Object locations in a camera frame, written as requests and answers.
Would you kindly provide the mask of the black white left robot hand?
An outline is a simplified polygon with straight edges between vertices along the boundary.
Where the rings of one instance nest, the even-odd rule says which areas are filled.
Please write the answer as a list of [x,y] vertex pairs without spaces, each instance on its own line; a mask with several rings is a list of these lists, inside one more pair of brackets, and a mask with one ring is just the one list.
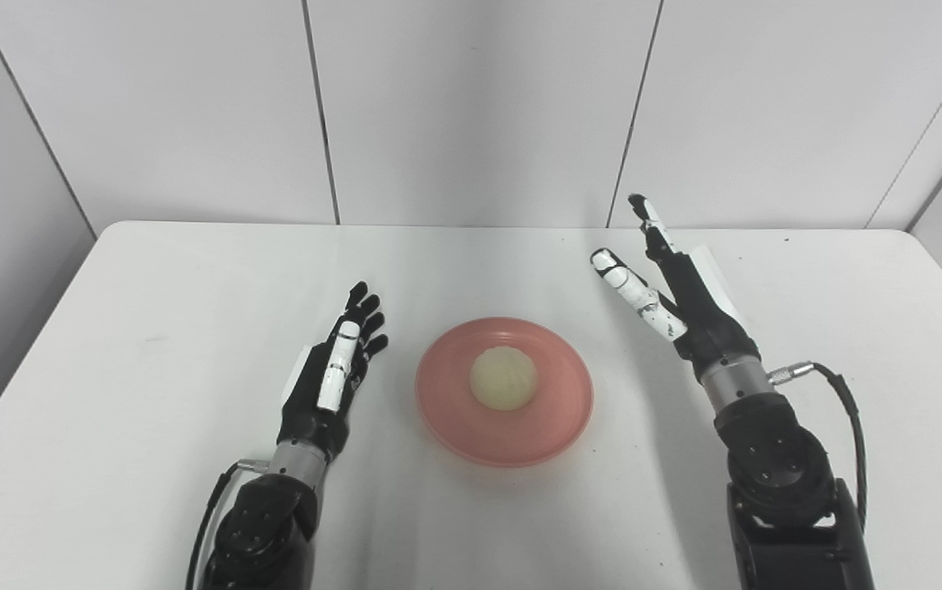
[[276,443],[309,443],[331,462],[349,440],[349,412],[369,364],[388,345],[380,332],[385,315],[380,296],[365,281],[349,291],[343,313],[325,340],[309,348],[282,406]]

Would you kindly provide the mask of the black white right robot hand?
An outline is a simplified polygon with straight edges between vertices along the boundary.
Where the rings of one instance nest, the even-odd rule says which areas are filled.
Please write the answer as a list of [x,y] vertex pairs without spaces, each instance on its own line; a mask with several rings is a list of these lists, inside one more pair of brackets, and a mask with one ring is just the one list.
[[633,193],[628,202],[640,220],[644,254],[658,266],[670,295],[652,288],[605,247],[591,254],[595,273],[640,319],[669,341],[680,358],[691,362],[696,377],[702,377],[712,366],[730,365],[736,358],[760,360],[755,341],[734,316],[719,306],[702,269],[689,253],[678,249],[649,199]]

